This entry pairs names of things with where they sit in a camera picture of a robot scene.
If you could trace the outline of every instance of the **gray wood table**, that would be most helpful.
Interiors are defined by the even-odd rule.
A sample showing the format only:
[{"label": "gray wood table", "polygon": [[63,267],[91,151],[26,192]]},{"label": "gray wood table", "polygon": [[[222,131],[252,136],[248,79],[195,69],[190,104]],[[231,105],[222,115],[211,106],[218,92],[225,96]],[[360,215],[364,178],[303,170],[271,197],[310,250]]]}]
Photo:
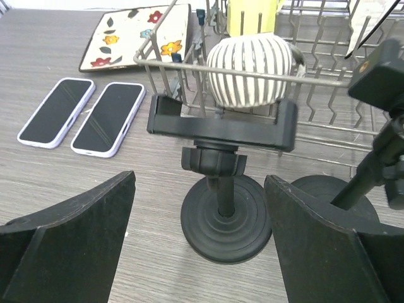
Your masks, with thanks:
[{"label": "gray wood table", "polygon": [[[101,12],[15,10],[0,19],[0,224],[80,194],[122,170],[136,173],[136,196],[111,302],[286,302],[273,239],[256,258],[220,266],[197,256],[181,230],[181,203],[200,175],[181,169],[181,147],[173,138],[146,132],[151,86],[145,72],[80,74],[78,64]],[[139,82],[148,94],[111,159],[80,156],[69,144],[82,114],[55,150],[30,148],[18,131],[63,77],[91,78],[97,90],[111,81]],[[263,184],[267,174],[293,181],[307,174],[346,178],[347,168],[266,151],[249,155],[247,174]],[[383,222],[403,226],[381,189],[369,194]]]}]

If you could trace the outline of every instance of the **white striped ceramic pot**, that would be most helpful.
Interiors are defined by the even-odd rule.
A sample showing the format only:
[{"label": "white striped ceramic pot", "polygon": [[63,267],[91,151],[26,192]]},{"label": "white striped ceramic pot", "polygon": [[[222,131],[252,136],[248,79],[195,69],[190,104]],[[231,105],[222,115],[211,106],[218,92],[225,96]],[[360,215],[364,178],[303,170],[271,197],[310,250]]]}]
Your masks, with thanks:
[{"label": "white striped ceramic pot", "polygon": [[[265,74],[292,73],[304,76],[306,64],[301,51],[273,33],[259,33],[223,39],[208,54],[207,66]],[[245,109],[273,104],[285,96],[286,82],[262,78],[208,73],[210,90],[217,104],[229,109]]]}]

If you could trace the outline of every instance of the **yellow object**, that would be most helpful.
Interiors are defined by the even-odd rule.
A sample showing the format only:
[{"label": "yellow object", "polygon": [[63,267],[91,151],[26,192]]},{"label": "yellow object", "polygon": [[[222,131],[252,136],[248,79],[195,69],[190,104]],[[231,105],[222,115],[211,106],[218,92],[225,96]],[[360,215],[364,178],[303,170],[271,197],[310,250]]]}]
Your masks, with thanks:
[{"label": "yellow object", "polygon": [[[231,37],[273,33],[276,14],[285,0],[229,0],[227,5],[227,31]],[[241,31],[241,12],[244,12],[244,26]],[[262,13],[261,28],[258,30],[259,13]]]}]

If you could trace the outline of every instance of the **phone clamp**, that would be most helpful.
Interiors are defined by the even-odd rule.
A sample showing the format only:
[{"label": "phone clamp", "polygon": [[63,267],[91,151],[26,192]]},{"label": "phone clamp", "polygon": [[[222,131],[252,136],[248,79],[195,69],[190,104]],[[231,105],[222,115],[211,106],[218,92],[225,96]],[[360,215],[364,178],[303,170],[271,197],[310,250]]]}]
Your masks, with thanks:
[{"label": "phone clamp", "polygon": [[182,231],[191,247],[210,261],[247,261],[261,252],[272,230],[263,187],[244,175],[247,156],[236,153],[239,146],[291,152],[297,105],[279,101],[275,124],[181,117],[181,108],[178,100],[154,96],[147,130],[194,141],[194,148],[182,148],[181,165],[205,177],[184,199]]}]

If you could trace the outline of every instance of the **stand pole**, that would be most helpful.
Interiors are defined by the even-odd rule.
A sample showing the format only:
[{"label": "stand pole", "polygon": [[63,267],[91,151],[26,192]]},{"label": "stand pole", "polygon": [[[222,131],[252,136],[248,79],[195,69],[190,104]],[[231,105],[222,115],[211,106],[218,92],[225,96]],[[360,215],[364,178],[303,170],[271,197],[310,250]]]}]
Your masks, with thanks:
[{"label": "stand pole", "polygon": [[216,192],[219,215],[230,218],[234,214],[234,178],[209,178],[208,183]]},{"label": "stand pole", "polygon": [[343,210],[352,208],[358,200],[378,185],[383,166],[372,151],[360,163],[352,180],[331,202]]},{"label": "stand pole", "polygon": [[359,164],[355,177],[331,202],[343,210],[349,210],[373,187],[385,182],[383,169],[394,165],[404,154],[403,116],[391,120],[374,138],[373,151]]}]

